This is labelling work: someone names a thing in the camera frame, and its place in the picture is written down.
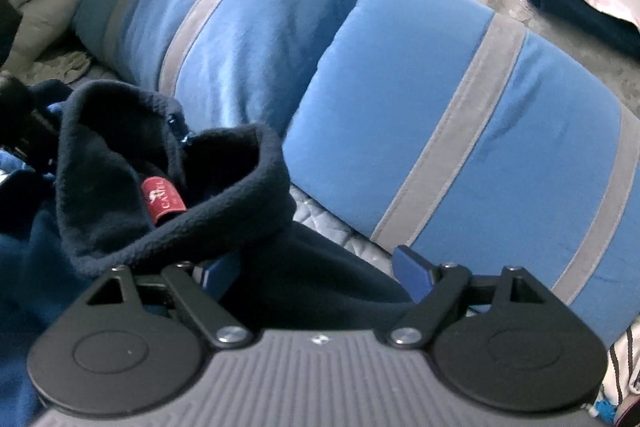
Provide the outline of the blue navy fleece jacket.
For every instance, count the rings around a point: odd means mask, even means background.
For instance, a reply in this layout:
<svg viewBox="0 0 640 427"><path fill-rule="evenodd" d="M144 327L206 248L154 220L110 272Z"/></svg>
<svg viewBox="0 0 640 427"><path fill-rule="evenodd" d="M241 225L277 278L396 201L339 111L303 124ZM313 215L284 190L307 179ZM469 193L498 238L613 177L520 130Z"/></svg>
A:
<svg viewBox="0 0 640 427"><path fill-rule="evenodd" d="M232 256L222 301L251 329L387 329L407 293L294 219L276 132L191 134L179 103L116 81L1 80L1 421L40 404L26 359L103 273Z"/></svg>

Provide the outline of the striped white tote bag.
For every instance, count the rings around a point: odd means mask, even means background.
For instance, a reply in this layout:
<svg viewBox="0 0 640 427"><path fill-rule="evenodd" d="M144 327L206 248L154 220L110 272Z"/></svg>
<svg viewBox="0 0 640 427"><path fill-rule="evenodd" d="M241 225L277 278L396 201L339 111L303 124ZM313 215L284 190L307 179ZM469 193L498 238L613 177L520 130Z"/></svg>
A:
<svg viewBox="0 0 640 427"><path fill-rule="evenodd" d="M608 349L608 369L596 408L608 425L639 425L639 320Z"/></svg>

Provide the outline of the blue striped pillow right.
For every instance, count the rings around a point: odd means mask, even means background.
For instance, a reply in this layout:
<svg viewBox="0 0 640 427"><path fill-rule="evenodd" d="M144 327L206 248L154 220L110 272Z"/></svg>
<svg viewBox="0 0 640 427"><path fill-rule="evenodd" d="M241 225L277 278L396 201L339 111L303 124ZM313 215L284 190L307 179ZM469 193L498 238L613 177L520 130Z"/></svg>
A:
<svg viewBox="0 0 640 427"><path fill-rule="evenodd" d="M358 0L284 139L293 183L371 242L521 265L604 343L639 313L639 121L474 0Z"/></svg>

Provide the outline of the blue striped pillow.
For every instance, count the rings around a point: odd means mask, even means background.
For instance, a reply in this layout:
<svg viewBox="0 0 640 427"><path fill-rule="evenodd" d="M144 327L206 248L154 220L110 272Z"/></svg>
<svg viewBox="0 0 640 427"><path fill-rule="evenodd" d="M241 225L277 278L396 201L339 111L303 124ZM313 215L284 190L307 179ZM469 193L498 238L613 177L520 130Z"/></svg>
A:
<svg viewBox="0 0 640 427"><path fill-rule="evenodd" d="M358 0L284 139L293 183L371 242L521 265L604 343L639 313L639 121L474 0Z"/></svg>
<svg viewBox="0 0 640 427"><path fill-rule="evenodd" d="M358 0L81 0L73 26L116 76L174 98L194 130L284 133Z"/></svg>

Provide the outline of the blue striped pillow left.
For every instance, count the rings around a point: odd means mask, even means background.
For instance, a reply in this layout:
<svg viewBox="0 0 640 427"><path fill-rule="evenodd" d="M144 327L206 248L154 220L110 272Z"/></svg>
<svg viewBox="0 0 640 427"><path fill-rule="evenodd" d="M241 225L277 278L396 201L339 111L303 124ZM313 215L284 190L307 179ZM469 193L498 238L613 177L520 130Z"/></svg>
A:
<svg viewBox="0 0 640 427"><path fill-rule="evenodd" d="M73 26L116 76L174 98L194 130L284 133L358 0L81 0Z"/></svg>

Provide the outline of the silver grey patterned cushion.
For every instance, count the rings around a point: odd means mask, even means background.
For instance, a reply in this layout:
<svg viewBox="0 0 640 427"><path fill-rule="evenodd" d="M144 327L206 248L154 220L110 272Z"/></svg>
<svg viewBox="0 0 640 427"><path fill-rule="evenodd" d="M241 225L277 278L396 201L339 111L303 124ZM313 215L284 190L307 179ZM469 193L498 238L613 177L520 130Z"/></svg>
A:
<svg viewBox="0 0 640 427"><path fill-rule="evenodd" d="M598 77L634 114L639 113L639 62L529 0L476 0L523 23Z"/></svg>

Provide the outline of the navy pink folded garment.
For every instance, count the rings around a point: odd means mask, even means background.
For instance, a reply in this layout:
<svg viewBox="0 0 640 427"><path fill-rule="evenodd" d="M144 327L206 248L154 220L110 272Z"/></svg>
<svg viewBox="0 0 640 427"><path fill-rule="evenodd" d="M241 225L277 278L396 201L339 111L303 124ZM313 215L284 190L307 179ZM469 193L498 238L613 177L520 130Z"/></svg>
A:
<svg viewBox="0 0 640 427"><path fill-rule="evenodd" d="M616 51L639 60L639 28L594 8L585 0L528 0L542 12L559 17Z"/></svg>

